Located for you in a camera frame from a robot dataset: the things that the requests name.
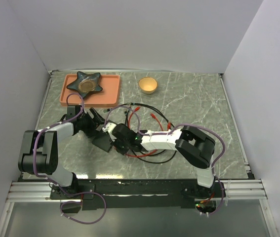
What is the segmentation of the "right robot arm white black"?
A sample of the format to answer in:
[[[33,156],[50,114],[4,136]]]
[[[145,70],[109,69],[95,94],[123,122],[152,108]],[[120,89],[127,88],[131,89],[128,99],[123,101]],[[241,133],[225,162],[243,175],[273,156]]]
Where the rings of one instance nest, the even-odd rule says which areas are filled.
[[[215,177],[211,165],[215,141],[200,129],[185,125],[169,131],[142,130],[134,132],[125,124],[108,123],[102,128],[111,139],[117,152],[150,152],[172,150],[180,153],[197,171],[198,193],[203,197],[215,191]]]

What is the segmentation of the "black network switch box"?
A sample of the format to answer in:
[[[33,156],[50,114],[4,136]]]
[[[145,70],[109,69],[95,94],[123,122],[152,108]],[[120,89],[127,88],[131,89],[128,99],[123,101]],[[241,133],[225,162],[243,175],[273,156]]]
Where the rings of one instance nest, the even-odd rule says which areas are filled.
[[[109,152],[112,148],[112,140],[107,132],[102,130],[102,126],[97,128],[97,134],[92,140],[92,144],[105,152]]]

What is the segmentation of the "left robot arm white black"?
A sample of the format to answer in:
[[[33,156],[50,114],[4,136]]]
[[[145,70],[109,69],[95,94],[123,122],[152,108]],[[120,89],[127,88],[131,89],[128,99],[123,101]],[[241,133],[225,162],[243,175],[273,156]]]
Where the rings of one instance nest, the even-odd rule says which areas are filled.
[[[80,185],[76,174],[66,170],[59,162],[58,144],[79,131],[93,138],[99,133],[97,128],[104,122],[104,118],[93,108],[85,112],[82,106],[68,106],[67,113],[55,124],[41,130],[24,132],[19,170],[47,180],[52,184],[53,191],[62,192],[67,198],[93,195],[92,184]]]

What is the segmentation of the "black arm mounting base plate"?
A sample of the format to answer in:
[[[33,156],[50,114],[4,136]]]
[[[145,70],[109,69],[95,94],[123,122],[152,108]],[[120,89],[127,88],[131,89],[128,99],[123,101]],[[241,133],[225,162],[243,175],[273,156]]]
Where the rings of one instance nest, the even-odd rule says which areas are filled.
[[[79,179],[61,191],[53,186],[51,200],[77,200],[83,210],[98,208],[180,207],[195,208],[195,201],[225,198],[222,182],[212,187],[196,179]]]

